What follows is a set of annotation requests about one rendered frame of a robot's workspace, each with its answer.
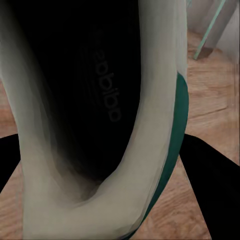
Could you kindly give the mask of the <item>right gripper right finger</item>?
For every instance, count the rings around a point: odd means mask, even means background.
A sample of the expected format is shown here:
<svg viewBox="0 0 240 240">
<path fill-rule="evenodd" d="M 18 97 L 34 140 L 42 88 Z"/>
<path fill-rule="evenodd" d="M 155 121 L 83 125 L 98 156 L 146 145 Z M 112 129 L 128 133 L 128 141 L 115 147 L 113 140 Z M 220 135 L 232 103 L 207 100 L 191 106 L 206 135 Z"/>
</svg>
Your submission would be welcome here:
<svg viewBox="0 0 240 240">
<path fill-rule="evenodd" d="M 179 155 L 212 240 L 240 240 L 240 166 L 190 134 Z"/>
</svg>

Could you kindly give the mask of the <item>gym shoe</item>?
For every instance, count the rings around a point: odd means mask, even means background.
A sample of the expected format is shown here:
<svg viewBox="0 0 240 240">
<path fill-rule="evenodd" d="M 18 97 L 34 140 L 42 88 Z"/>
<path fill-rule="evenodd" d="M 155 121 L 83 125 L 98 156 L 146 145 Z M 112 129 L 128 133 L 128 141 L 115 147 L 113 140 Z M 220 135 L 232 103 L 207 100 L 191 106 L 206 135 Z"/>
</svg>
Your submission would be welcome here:
<svg viewBox="0 0 240 240">
<path fill-rule="evenodd" d="M 186 0 L 0 0 L 22 240 L 129 240 L 177 163 Z"/>
</svg>

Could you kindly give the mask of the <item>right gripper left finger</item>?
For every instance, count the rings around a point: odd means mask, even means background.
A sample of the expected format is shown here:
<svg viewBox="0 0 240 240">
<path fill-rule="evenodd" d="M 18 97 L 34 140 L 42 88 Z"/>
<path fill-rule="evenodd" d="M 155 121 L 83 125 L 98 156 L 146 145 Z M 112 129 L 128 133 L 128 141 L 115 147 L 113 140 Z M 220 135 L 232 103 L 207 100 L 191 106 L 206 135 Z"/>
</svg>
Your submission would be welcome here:
<svg viewBox="0 0 240 240">
<path fill-rule="evenodd" d="M 18 133 L 0 138 L 0 193 L 20 161 Z"/>
</svg>

